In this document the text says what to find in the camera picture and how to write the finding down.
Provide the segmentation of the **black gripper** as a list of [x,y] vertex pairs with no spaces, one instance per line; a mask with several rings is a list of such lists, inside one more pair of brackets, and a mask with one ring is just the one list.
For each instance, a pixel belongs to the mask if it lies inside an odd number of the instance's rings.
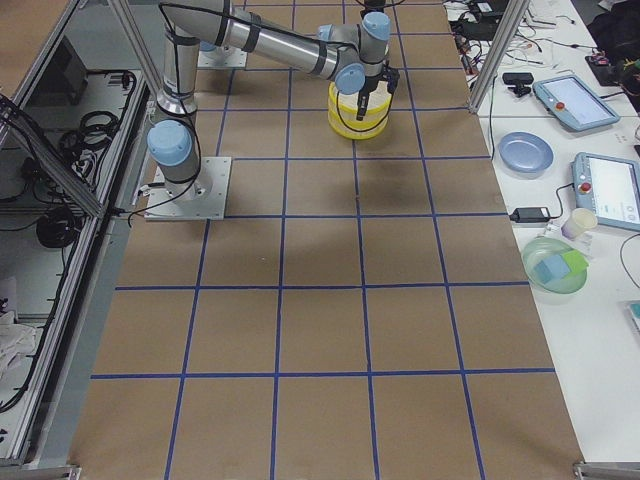
[[369,96],[378,88],[380,82],[385,85],[386,92],[393,95],[395,93],[395,69],[393,67],[383,67],[378,74],[365,77],[364,86],[358,93],[357,98],[357,121],[362,121],[366,116]]
[[386,0],[363,0],[363,8],[368,12],[383,12],[386,8]]

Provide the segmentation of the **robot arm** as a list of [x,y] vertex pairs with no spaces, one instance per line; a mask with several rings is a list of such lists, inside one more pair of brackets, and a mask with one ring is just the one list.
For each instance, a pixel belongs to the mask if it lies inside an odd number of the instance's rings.
[[356,24],[323,25],[309,37],[237,8],[230,1],[165,1],[160,111],[147,146],[167,201],[194,204],[212,189],[195,128],[197,70],[243,67],[255,54],[329,81],[346,130],[377,134],[387,123],[397,71],[389,64],[390,19],[382,1],[364,6]]

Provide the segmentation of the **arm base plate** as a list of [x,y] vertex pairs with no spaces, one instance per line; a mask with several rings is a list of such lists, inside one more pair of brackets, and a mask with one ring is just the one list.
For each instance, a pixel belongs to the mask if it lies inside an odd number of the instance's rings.
[[230,157],[204,157],[199,177],[190,190],[164,182],[164,175],[156,168],[154,181],[148,196],[144,217],[150,221],[222,220],[225,214],[228,186],[231,174]]
[[237,47],[215,46],[206,42],[200,43],[199,70],[244,69],[246,63],[247,53]]

